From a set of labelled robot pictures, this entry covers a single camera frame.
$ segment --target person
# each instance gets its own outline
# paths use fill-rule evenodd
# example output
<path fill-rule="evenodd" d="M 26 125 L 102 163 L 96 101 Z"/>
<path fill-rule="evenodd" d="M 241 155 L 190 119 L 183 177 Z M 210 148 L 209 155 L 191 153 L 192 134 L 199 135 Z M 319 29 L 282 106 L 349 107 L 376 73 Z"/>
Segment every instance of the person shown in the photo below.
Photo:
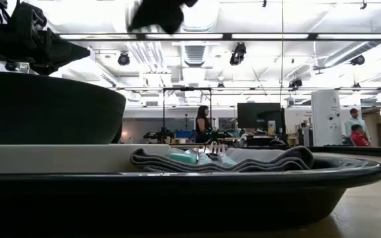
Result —
<path fill-rule="evenodd" d="M 352 134 L 352 126 L 353 125 L 361 125 L 362 130 L 365 133 L 365 136 L 367 137 L 367 140 L 370 141 L 370 134 L 367 130 L 367 125 L 365 124 L 365 121 L 363 119 L 358 118 L 358 110 L 355 108 L 352 108 L 349 113 L 351 114 L 351 118 L 345 122 L 345 131 L 347 136 L 351 136 Z"/>
<path fill-rule="evenodd" d="M 355 124 L 351 126 L 351 140 L 354 142 L 355 146 L 359 147 L 370 147 L 371 144 L 365 136 L 362 126 Z"/>
<path fill-rule="evenodd" d="M 207 106 L 200 106 L 198 108 L 198 114 L 196 115 L 196 139 L 195 143 L 206 143 L 210 138 L 207 135 L 207 131 L 211 130 L 211 123 L 207 119 L 210 109 Z"/>

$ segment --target table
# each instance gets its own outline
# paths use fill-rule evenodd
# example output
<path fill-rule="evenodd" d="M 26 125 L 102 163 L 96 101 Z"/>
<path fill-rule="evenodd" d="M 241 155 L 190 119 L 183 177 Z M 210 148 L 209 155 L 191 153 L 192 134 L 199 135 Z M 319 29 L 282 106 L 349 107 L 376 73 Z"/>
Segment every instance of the table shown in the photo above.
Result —
<path fill-rule="evenodd" d="M 381 163 L 381 157 L 356 156 L 372 159 Z M 149 237 L 131 235 L 128 237 Z M 351 188 L 346 191 L 335 210 L 327 218 L 301 227 L 284 231 L 259 233 L 211 233 L 211 234 L 170 234 L 152 235 L 150 237 L 313 237 L 313 238 L 369 238 L 381 237 L 381 181 L 368 186 Z"/>

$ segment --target black bowl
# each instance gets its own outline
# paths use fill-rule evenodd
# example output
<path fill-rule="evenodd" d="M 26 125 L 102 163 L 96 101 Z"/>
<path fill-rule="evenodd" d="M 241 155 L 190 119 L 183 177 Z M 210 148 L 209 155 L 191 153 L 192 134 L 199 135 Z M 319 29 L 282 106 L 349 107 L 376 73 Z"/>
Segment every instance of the black bowl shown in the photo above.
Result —
<path fill-rule="evenodd" d="M 79 81 L 0 72 L 0 144 L 104 144 L 126 99 Z"/>

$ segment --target man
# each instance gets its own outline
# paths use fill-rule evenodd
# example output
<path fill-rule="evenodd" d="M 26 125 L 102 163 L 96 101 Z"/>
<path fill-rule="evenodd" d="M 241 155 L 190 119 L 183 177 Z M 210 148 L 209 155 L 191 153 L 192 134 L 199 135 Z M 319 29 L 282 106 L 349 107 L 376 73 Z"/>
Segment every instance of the man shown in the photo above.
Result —
<path fill-rule="evenodd" d="M 352 125 L 351 126 L 351 139 L 354 142 L 355 146 L 359 147 L 370 147 L 370 142 L 368 142 L 367 137 L 365 136 L 364 131 L 362 130 L 361 125 Z"/>
<path fill-rule="evenodd" d="M 362 130 L 364 131 L 365 136 L 367 137 L 367 140 L 370 141 L 370 134 L 368 133 L 365 121 L 363 119 L 358 118 L 358 110 L 355 108 L 352 108 L 349 111 L 349 113 L 351 114 L 351 119 L 345 122 L 345 131 L 347 133 L 347 136 L 351 136 L 351 133 L 352 133 L 351 127 L 353 125 L 360 125 L 362 126 Z"/>

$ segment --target woman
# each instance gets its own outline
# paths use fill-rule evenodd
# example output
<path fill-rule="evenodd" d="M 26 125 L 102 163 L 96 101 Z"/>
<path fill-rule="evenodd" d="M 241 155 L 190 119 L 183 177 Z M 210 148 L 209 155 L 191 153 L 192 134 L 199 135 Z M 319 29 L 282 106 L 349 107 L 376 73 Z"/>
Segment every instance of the woman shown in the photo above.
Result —
<path fill-rule="evenodd" d="M 196 116 L 196 139 L 195 143 L 206 143 L 210 137 L 207 136 L 207 131 L 211 130 L 211 123 L 207 119 L 210 109 L 207 106 L 200 106 L 198 108 L 198 115 Z"/>

